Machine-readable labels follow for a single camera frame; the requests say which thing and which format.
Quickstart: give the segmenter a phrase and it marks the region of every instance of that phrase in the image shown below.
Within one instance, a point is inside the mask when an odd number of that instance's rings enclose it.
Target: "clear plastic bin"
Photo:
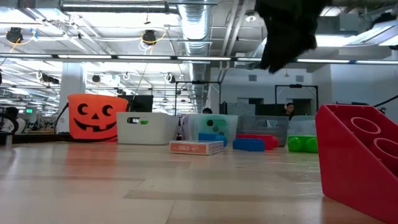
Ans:
[[[220,134],[232,143],[236,138],[238,116],[223,114],[190,114],[189,140],[198,140],[199,133]]]
[[[288,116],[239,116],[238,134],[271,134],[278,138],[279,147],[286,145]]]
[[[294,116],[290,121],[288,135],[316,136],[315,116]]]
[[[120,112],[118,143],[168,144],[177,138],[178,118],[165,113]]]

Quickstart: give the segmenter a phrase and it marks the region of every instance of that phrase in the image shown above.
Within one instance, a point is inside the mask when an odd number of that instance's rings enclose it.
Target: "person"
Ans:
[[[292,119],[294,116],[294,105],[293,103],[286,103],[285,104],[285,116],[289,117],[289,120]]]
[[[203,109],[202,113],[203,114],[212,114],[213,111],[210,108],[205,108],[205,109]]]
[[[19,110],[16,107],[10,106],[6,108],[5,114],[13,117],[18,122],[18,130],[15,132],[16,134],[22,133],[25,128],[26,122],[22,118],[18,118]],[[1,131],[11,133],[14,130],[14,124],[9,120],[5,119],[4,125],[1,128]]]

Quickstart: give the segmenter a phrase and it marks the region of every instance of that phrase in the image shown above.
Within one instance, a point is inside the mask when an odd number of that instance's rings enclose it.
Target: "black frame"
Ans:
[[[177,92],[178,92],[178,84],[179,83],[191,83],[194,85],[203,85],[203,84],[218,84],[219,93],[218,100],[221,103],[221,82],[207,82],[207,81],[176,81],[175,82],[175,92],[174,92],[174,116],[177,116]]]
[[[315,89],[315,98],[317,101],[317,111],[319,110],[319,97],[318,97],[318,86],[317,85],[275,85],[275,104],[278,104],[278,87],[289,87],[289,88],[303,88],[303,87],[312,87]]]

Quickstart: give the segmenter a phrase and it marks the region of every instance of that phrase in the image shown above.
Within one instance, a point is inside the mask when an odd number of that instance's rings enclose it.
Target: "ceiling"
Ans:
[[[93,2],[87,0],[74,2]],[[383,8],[394,9],[393,1],[334,1],[339,7],[328,7],[322,12],[326,17],[355,16],[353,24],[355,29],[363,30],[369,26],[373,10]],[[138,4],[137,1],[123,1],[123,4]],[[150,2],[139,2],[140,7],[151,6]],[[248,22],[244,18],[246,10],[254,8],[254,1],[225,0],[218,4],[208,6],[210,8],[209,27],[210,34],[207,39],[201,40],[209,44],[208,55],[224,56],[223,44],[228,26],[231,23],[228,48],[231,55],[250,54],[266,38],[267,32],[264,22],[258,18],[254,22]],[[182,22],[178,14],[151,13],[148,10],[141,13],[115,13],[115,12],[79,12],[80,10],[63,13],[53,13],[57,10],[46,8],[37,11],[19,10],[16,7],[0,6],[0,52],[20,54],[112,54],[112,55],[185,55],[186,40],[184,40]],[[368,12],[358,16],[358,12]],[[21,27],[24,40],[23,45],[14,45],[6,39],[6,32],[11,27]],[[154,30],[157,38],[156,44],[150,48],[142,44],[141,35],[145,30]],[[335,58],[335,59],[382,59],[390,56],[388,47],[372,45],[368,47],[319,47],[308,52],[302,58]],[[189,63],[126,63],[126,62],[85,62],[87,72],[86,89],[88,93],[117,95],[112,87],[117,85],[120,89],[130,94],[153,94],[155,96],[154,108],[173,113],[175,85],[167,81],[168,74],[177,81],[191,81]],[[2,98],[3,106],[19,105],[37,106],[35,102],[50,103],[40,106],[43,114],[51,115],[57,112],[59,99],[59,85],[43,83],[38,79],[40,74],[46,74],[57,78],[62,82],[62,62],[7,59],[1,65],[3,70]],[[312,72],[318,65],[291,64],[289,68],[304,68]],[[107,82],[94,83],[93,75],[103,77]],[[17,88],[5,88],[4,85],[15,85]],[[206,100],[206,86],[183,87],[178,89],[178,113],[193,113],[201,108]]]

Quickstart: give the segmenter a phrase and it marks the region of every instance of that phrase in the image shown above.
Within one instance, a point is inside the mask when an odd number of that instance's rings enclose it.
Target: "small box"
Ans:
[[[170,141],[170,153],[209,156],[222,151],[223,141]]]

